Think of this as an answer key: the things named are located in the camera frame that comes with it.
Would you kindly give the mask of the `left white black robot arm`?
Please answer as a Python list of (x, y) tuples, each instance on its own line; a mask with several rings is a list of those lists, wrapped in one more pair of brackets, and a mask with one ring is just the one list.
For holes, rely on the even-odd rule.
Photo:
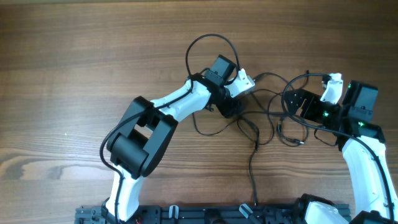
[(190, 73), (173, 93), (156, 100), (135, 98), (99, 150), (110, 152), (104, 164), (115, 174), (110, 198), (103, 205), (105, 219), (126, 223), (137, 212), (144, 179), (163, 158), (179, 122), (211, 105), (229, 118), (241, 111), (238, 96), (254, 85), (245, 69), (219, 55), (211, 68)]

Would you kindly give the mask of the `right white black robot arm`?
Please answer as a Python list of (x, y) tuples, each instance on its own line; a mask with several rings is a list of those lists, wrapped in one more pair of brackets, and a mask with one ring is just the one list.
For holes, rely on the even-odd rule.
[(397, 223), (397, 194), (386, 162), (385, 137), (380, 126), (371, 124), (378, 95), (375, 86), (351, 80), (346, 91), (337, 74), (323, 76), (324, 92), (318, 95), (291, 89), (288, 83), (281, 106), (288, 117), (309, 128), (336, 136), (353, 187), (353, 223)]

